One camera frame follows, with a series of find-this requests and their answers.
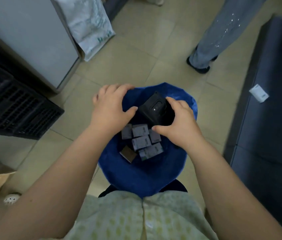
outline white plastic bag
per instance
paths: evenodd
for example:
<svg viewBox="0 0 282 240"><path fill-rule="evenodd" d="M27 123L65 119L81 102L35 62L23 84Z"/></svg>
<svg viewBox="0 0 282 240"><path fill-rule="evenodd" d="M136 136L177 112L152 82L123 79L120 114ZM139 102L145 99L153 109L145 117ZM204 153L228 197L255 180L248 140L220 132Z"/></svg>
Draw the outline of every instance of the white plastic bag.
<svg viewBox="0 0 282 240"><path fill-rule="evenodd" d="M90 60L115 35L101 0L55 0L71 35Z"/></svg>

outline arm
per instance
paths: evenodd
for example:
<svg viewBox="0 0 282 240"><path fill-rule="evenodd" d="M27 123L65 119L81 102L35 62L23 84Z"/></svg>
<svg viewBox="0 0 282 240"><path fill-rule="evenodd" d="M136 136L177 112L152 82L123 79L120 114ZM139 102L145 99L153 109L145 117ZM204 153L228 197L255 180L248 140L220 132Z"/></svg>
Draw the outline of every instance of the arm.
<svg viewBox="0 0 282 240"><path fill-rule="evenodd" d="M170 126L153 129L187 151L219 238L282 240L282 227L204 139L188 104L167 99L175 111L175 119Z"/></svg>
<svg viewBox="0 0 282 240"><path fill-rule="evenodd" d="M104 86L93 97L89 127L10 208L0 221L0 240L62 238L71 229L92 180L99 157L134 116L122 111L131 85Z"/></svg>

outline hand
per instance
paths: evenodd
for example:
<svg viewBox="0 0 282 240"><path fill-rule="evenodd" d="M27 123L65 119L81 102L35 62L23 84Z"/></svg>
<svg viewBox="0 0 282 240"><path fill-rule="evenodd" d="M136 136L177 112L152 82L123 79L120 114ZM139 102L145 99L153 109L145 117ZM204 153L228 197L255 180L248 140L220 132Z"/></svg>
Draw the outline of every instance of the hand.
<svg viewBox="0 0 282 240"><path fill-rule="evenodd" d="M170 97L166 99L175 112L174 121L169 126L155 125L152 130L166 136L175 145L187 150L187 147L193 145L193 140L203 139L202 132L193 116L193 110L186 101L176 101Z"/></svg>
<svg viewBox="0 0 282 240"><path fill-rule="evenodd" d="M134 89L131 84L103 86L92 99L94 110L90 126L111 137L120 132L138 109L131 107L127 112L123 112L122 100L130 89Z"/></svg>

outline left hand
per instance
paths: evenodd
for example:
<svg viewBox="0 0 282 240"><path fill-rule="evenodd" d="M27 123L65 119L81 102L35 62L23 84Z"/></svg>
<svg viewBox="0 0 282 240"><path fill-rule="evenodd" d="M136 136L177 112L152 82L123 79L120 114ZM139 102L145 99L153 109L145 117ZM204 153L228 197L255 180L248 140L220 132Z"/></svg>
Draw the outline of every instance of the left hand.
<svg viewBox="0 0 282 240"><path fill-rule="evenodd" d="M131 84L103 86L99 93L93 96L94 110L90 126L111 137L120 132L138 109L131 107L127 112L122 109L123 97L128 90L134 88Z"/></svg>

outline white panel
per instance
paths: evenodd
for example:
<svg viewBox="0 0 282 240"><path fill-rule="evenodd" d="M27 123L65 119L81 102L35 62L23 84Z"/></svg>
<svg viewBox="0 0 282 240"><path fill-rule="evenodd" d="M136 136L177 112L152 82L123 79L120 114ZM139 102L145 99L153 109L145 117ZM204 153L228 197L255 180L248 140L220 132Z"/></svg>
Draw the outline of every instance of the white panel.
<svg viewBox="0 0 282 240"><path fill-rule="evenodd" d="M0 39L55 88L78 58L50 0L0 0Z"/></svg>

